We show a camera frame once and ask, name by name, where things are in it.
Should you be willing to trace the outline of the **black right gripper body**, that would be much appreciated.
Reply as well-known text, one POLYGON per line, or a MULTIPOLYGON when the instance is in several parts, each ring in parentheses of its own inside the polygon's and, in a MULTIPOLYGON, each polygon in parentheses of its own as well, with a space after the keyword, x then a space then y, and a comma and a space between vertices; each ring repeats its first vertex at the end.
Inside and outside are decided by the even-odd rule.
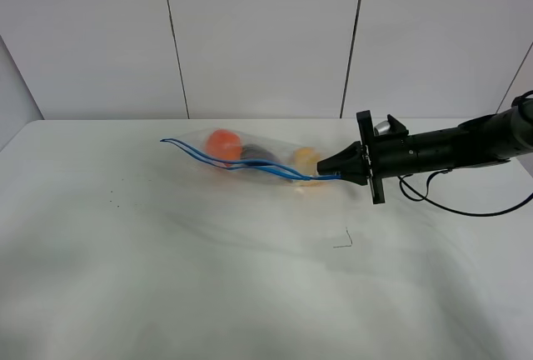
POLYGON ((406 141, 409 131, 403 123, 390 114, 386 116, 385 121, 391 124, 392 132, 383 136, 375 135, 370 111, 358 112, 356 120, 361 135, 372 202, 383 204, 385 193, 382 180, 399 176, 405 167, 406 159, 410 156, 410 148, 406 141))

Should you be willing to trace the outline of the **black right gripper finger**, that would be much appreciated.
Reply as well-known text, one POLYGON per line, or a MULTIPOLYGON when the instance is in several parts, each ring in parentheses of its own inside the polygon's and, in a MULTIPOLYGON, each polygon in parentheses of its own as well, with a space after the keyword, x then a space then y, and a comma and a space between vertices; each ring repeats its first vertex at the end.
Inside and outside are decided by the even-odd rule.
POLYGON ((366 161, 360 142, 354 142, 339 153, 321 160, 316 169, 320 175, 366 175, 366 161))
POLYGON ((364 200, 370 193, 367 184, 360 185, 355 182, 341 180, 339 182, 342 192, 351 200, 364 200))

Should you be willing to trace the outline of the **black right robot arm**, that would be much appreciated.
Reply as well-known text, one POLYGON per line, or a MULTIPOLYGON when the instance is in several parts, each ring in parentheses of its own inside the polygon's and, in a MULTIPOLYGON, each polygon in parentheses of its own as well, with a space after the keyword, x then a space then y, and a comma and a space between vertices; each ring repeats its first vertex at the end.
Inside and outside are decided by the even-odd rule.
POLYGON ((532 92, 516 97, 502 113, 431 132, 411 134, 390 114, 377 125, 369 111, 359 112, 356 120, 361 139, 316 169, 321 176, 369 185, 375 204, 385 202, 385 178, 489 167, 532 152, 532 92))

